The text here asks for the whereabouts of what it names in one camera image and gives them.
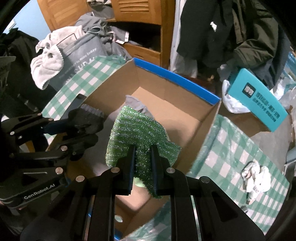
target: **glittery green fabric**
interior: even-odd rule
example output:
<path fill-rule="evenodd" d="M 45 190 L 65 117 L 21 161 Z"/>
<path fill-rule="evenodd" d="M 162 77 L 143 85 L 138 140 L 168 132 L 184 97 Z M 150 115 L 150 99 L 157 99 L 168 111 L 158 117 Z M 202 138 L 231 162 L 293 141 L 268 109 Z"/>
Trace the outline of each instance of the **glittery green fabric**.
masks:
<path fill-rule="evenodd" d="M 106 163 L 116 166 L 120 157 L 127 155 L 130 145 L 136 145 L 135 177 L 143 181 L 148 191 L 153 192 L 150 147 L 156 144 L 159 155 L 172 165 L 178 157 L 181 147 L 169 142 L 165 129 L 156 120 L 124 106 L 118 114 L 107 147 Z"/>

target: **jacket sleeve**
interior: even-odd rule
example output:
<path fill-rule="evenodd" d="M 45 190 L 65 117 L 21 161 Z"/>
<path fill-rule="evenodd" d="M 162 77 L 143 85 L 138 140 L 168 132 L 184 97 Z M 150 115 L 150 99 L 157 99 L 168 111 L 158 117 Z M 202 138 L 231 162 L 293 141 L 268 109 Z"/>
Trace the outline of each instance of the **jacket sleeve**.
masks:
<path fill-rule="evenodd" d="M 276 20 L 257 0 L 247 1 L 253 9 L 249 15 L 253 23 L 253 35 L 234 50 L 233 57 L 237 66 L 251 69 L 275 56 L 279 30 Z"/>

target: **black logo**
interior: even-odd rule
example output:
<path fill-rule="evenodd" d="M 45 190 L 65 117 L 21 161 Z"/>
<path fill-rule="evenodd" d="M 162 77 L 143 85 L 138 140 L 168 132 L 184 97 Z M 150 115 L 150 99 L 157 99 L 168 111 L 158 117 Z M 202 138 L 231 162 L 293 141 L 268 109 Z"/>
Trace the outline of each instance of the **black logo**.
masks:
<path fill-rule="evenodd" d="M 244 89 L 242 90 L 242 92 L 248 96 L 249 98 L 252 97 L 252 95 L 255 93 L 256 89 L 250 84 L 247 83 L 244 87 Z"/>

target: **drawer handle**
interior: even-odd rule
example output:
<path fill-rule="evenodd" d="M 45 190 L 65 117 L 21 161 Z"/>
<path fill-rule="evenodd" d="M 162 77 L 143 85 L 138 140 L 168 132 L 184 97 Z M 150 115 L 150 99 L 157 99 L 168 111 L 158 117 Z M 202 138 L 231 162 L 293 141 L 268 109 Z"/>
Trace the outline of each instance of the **drawer handle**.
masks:
<path fill-rule="evenodd" d="M 144 60 L 144 58 L 142 56 L 140 56 L 140 55 L 135 54 L 135 57 Z"/>

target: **wooden wardrobe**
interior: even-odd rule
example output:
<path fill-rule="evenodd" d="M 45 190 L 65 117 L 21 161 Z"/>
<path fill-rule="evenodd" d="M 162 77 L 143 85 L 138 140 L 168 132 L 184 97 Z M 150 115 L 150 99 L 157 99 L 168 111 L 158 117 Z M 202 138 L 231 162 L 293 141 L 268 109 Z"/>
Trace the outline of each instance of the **wooden wardrobe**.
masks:
<path fill-rule="evenodd" d="M 37 0 L 44 19 L 51 31 L 72 26 L 78 18 L 91 12 L 86 0 Z M 123 46 L 133 57 L 168 68 L 173 37 L 175 1 L 174 0 L 111 0 L 115 18 L 109 22 L 143 23 L 139 29 L 148 25 L 159 28 L 159 48 L 140 47 L 125 43 Z"/>

